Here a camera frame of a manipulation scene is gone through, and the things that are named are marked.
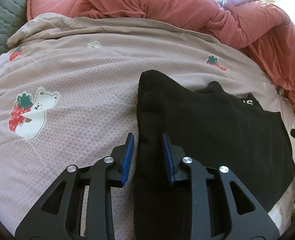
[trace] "green strawberry leaf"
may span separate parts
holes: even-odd
[[[209,56],[208,62],[210,64],[215,64],[217,62],[217,58],[215,58],[214,56]]]
[[[31,100],[32,97],[30,95],[27,96],[25,93],[23,93],[22,96],[17,97],[18,106],[23,109],[27,109],[33,105]]]

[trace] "bed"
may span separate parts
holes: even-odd
[[[7,84],[6,87],[0,85],[0,95],[2,95],[0,96],[0,104],[2,105],[0,127],[8,122],[7,109],[13,106],[13,101],[10,98],[14,99],[17,95],[22,97],[23,94],[36,98],[47,94],[53,100],[47,109],[53,108],[53,111],[46,115],[46,119],[57,120],[55,126],[61,127],[68,139],[66,141],[63,138],[54,140],[55,126],[52,128],[45,126],[44,130],[41,127],[43,140],[49,144],[38,144],[36,140],[33,141],[38,133],[34,138],[25,138],[27,135],[20,134],[19,136],[27,139],[28,142],[24,142],[25,150],[18,157],[13,157],[8,150],[1,149],[9,146],[18,149],[20,146],[17,143],[21,140],[17,135],[8,134],[8,131],[0,128],[0,153],[2,153],[0,154],[0,220],[11,234],[14,234],[18,223],[41,193],[61,172],[62,167],[71,163],[78,166],[90,165],[114,146],[121,144],[127,132],[131,131],[137,136],[135,95],[139,74],[147,69],[154,68],[163,71],[190,90],[198,90],[206,86],[210,80],[215,79],[221,82],[228,93],[238,97],[251,92],[264,109],[281,112],[288,132],[295,128],[295,117],[289,101],[278,95],[274,85],[260,68],[242,53],[221,44],[211,36],[184,31],[165,23],[146,19],[93,20],[83,17],[69,19],[55,14],[38,16],[30,26],[17,32],[25,21],[25,0],[0,0],[0,79],[3,78]],[[67,28],[67,30],[53,32],[50,27],[53,23],[62,29]],[[176,40],[174,47],[168,47],[179,53],[184,60],[174,54],[171,55],[170,51],[168,51],[170,56],[164,56],[155,47],[162,44],[161,40],[165,42],[166,35],[173,35],[173,33],[176,35],[173,40],[186,41],[188,39],[190,42],[187,46],[184,42],[180,43]],[[10,36],[12,36],[9,40],[11,50],[6,45]],[[142,37],[146,38],[144,42],[139,40]],[[229,71],[209,68],[203,54],[199,58],[193,58],[195,55],[187,58],[180,54],[180,50],[188,54],[189,49],[196,49],[202,42],[204,42],[203,47],[211,44],[212,47],[207,48],[207,52],[215,53],[221,61],[225,62]],[[62,52],[53,55],[53,57],[46,57],[42,54],[42,51],[46,51],[46,46],[53,46],[51,49],[61,49]],[[89,53],[85,61],[80,56],[84,52]],[[68,58],[63,59],[64,53],[69,55]],[[236,57],[240,61],[239,64],[246,66],[243,71],[238,71],[229,62],[226,55],[231,53],[236,53]],[[44,69],[42,71],[33,69],[33,63],[42,60],[47,60],[47,63],[42,65]],[[159,64],[158,60],[164,62],[164,65]],[[201,64],[202,71],[196,69],[194,62],[196,60],[203,62]],[[95,66],[89,63],[93,61],[97,62]],[[177,62],[188,64],[185,65],[184,70],[179,67],[174,69],[169,67]],[[65,64],[69,67],[68,69],[63,67],[63,73],[57,72],[48,76],[46,70],[51,69],[51,64],[62,67]],[[126,65],[129,66],[129,70],[123,73],[122,66]],[[136,69],[133,67],[134,65],[139,65],[140,68]],[[22,74],[24,71],[29,71],[29,74],[25,76]],[[89,80],[84,80],[84,86],[80,86],[77,82],[77,80],[82,80],[81,77],[89,78]],[[63,78],[67,82],[65,86],[62,84]],[[15,87],[11,85],[11,80],[15,80]],[[94,88],[90,84],[93,80],[96,83],[96,88],[94,95],[91,95]],[[85,96],[79,104],[73,106],[68,104],[73,99],[77,101],[83,95]],[[77,128],[82,130],[82,138],[75,142],[75,147],[69,148],[68,145],[72,143],[73,137],[71,137],[72,132],[68,131],[68,124],[73,123],[75,119],[68,119],[69,114],[65,111],[71,108],[74,108],[76,112],[83,113],[84,116],[74,127],[75,130]],[[112,108],[118,109],[120,114],[111,112]],[[89,121],[93,112],[97,113],[99,122]],[[91,126],[97,128],[97,141],[93,141],[93,136],[87,133],[87,129]],[[295,162],[295,140],[292,138],[291,142]],[[85,150],[84,146],[81,147],[84,143],[88,150]],[[39,147],[47,148],[45,152],[48,154],[46,156],[40,155]],[[76,153],[80,150],[83,152],[81,155]],[[40,185],[40,188],[33,190],[31,185],[34,183]],[[113,207],[117,211],[113,216],[116,220],[125,221],[125,223],[115,224],[116,238],[134,239],[131,226],[133,224],[133,205],[125,201],[125,196],[130,196],[131,199],[131,186],[123,192],[118,190],[114,192]],[[278,225],[281,233],[289,226],[294,199],[295,179],[283,198],[270,212],[270,216]]]

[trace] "rumpled fabric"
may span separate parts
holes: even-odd
[[[295,25],[259,0],[28,0],[27,19],[43,13],[95,19],[153,19],[212,35],[242,51],[284,89],[295,113]]]

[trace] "pink bedsheet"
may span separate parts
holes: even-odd
[[[295,113],[295,26],[273,4],[258,0],[28,0],[27,19],[138,17],[210,34],[241,50],[285,90]]]

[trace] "black t-shirt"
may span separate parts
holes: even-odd
[[[137,121],[137,240],[182,239],[183,206],[190,198],[186,189],[171,188],[167,181],[161,147],[164,132],[203,166],[229,167],[267,212],[294,177],[291,143],[281,114],[264,111],[253,95],[240,99],[227,94],[218,82],[192,92],[158,71],[143,72]]]

